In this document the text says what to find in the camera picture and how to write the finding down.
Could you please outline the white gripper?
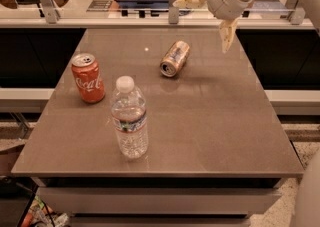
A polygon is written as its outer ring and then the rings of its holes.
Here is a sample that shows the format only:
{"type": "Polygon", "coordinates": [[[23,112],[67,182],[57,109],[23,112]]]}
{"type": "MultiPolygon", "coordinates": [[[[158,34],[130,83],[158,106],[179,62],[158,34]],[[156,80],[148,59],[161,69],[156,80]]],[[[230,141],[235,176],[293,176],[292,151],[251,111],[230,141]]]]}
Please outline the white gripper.
{"type": "Polygon", "coordinates": [[[234,40],[237,18],[252,0],[175,0],[173,6],[179,9],[198,9],[202,8],[206,1],[209,11],[217,19],[223,20],[219,26],[219,34],[222,52],[227,53],[234,40]]]}

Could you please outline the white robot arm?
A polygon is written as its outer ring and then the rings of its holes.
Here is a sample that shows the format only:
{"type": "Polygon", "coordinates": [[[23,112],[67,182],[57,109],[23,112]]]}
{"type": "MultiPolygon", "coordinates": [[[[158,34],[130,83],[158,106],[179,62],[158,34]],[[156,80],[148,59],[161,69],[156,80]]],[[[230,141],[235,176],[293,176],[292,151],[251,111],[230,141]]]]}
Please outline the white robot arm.
{"type": "MultiPolygon", "coordinates": [[[[178,8],[208,10],[222,21],[219,26],[223,48],[233,41],[237,18],[253,0],[175,0],[178,8]]],[[[299,0],[315,29],[320,29],[320,0],[299,0]]],[[[289,227],[320,227],[320,150],[309,161],[303,174],[289,227]]]]}

